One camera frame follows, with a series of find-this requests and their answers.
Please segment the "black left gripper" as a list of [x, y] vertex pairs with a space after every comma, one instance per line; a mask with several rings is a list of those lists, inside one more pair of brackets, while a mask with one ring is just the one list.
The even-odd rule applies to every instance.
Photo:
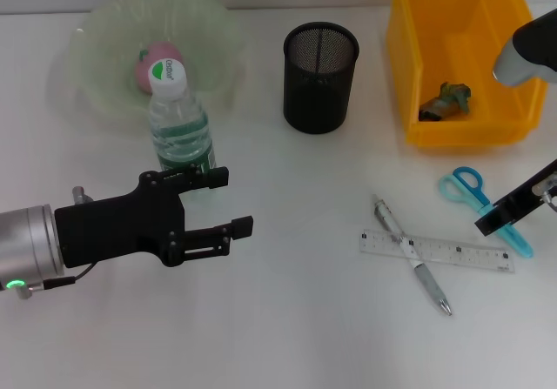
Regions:
[[179, 199], [181, 193], [217, 189], [228, 182], [226, 167], [203, 172], [190, 165], [164, 171], [163, 176], [149, 171], [128, 194], [56, 209], [64, 265], [79, 267], [136, 252], [150, 253], [167, 266], [228, 256], [233, 240], [252, 235], [253, 217], [184, 232], [185, 212]]

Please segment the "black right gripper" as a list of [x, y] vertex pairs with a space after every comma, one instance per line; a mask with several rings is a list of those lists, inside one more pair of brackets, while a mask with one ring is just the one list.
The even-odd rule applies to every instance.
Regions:
[[543, 168], [525, 183], [509, 192], [482, 215], [474, 224], [484, 235], [489, 236], [504, 226], [511, 225], [515, 218], [524, 218], [546, 204], [556, 208], [556, 161]]

